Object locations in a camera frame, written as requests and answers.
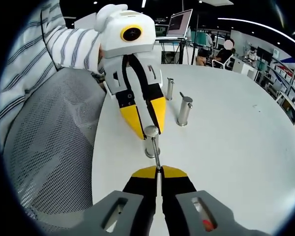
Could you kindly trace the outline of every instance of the gray mesh chair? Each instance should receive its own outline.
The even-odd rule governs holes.
[[[3,159],[25,212],[44,232],[68,229],[92,206],[91,167],[105,92],[89,72],[64,68],[26,101]]]

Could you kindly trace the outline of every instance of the metal peg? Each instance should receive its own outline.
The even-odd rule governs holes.
[[[158,147],[158,128],[154,125],[150,125],[144,129],[144,133],[147,136],[145,139],[145,153],[148,158],[155,158],[156,155],[160,154],[160,149]],[[156,145],[157,152],[154,152],[153,143]]]
[[[177,124],[181,127],[186,126],[188,124],[188,116],[190,109],[192,108],[192,98],[185,97],[181,92],[180,95],[182,96],[182,102],[180,107],[180,112],[177,119]]]
[[[168,79],[168,86],[167,86],[167,94],[166,94],[166,99],[168,101],[171,101],[173,98],[173,86],[174,86],[174,80],[171,78]]]

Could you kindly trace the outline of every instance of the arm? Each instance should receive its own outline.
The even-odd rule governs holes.
[[[59,0],[50,0],[50,7],[42,12],[47,49],[57,67],[86,69],[102,72],[100,62],[100,34],[93,29],[68,29],[59,6]]]

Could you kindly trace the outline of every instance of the cable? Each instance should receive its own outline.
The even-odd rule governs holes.
[[[167,64],[169,64],[169,62],[168,62],[168,60],[167,60],[167,58],[166,58],[166,52],[165,52],[165,45],[164,45],[164,43],[161,43],[161,47],[162,47],[162,50],[163,50],[163,52],[164,52],[164,59],[165,59],[165,61],[167,62]]]
[[[171,59],[171,61],[169,62],[169,64],[171,64],[171,63],[173,62],[173,60],[176,58],[176,54],[177,54],[177,52],[178,52],[178,49],[179,49],[179,47],[177,47],[177,50],[176,50],[176,52],[175,52],[175,54],[174,54],[174,57]]]
[[[188,65],[189,65],[189,53],[188,53],[188,45],[187,45],[187,42],[186,43],[186,50],[187,50],[187,60],[188,60]]]
[[[45,41],[45,34],[44,34],[44,29],[43,29],[43,16],[42,16],[42,12],[43,12],[43,11],[40,11],[40,29],[41,29],[41,35],[42,35],[42,37],[43,37],[43,41],[44,41],[45,47],[46,47],[46,49],[47,49],[47,52],[48,52],[48,54],[49,54],[49,56],[50,56],[50,58],[51,58],[51,61],[53,62],[54,66],[55,66],[55,68],[56,68],[56,71],[58,72],[59,70],[58,70],[58,68],[56,67],[56,64],[55,64],[55,62],[54,62],[54,60],[53,60],[53,57],[51,56],[51,53],[49,52],[49,50],[48,50],[48,48],[47,48],[47,44],[46,44],[46,41]]]

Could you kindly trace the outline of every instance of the white tabletop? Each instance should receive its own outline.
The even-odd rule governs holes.
[[[175,80],[167,102],[160,162],[187,172],[197,190],[206,190],[233,210],[249,229],[274,233],[295,205],[295,130],[279,105],[247,76],[202,66],[162,65]],[[129,79],[134,78],[131,68]],[[176,116],[181,96],[193,98],[188,125]],[[140,168],[155,165],[106,96],[94,145],[92,196],[97,203],[122,190]],[[150,235],[166,233],[161,210]]]

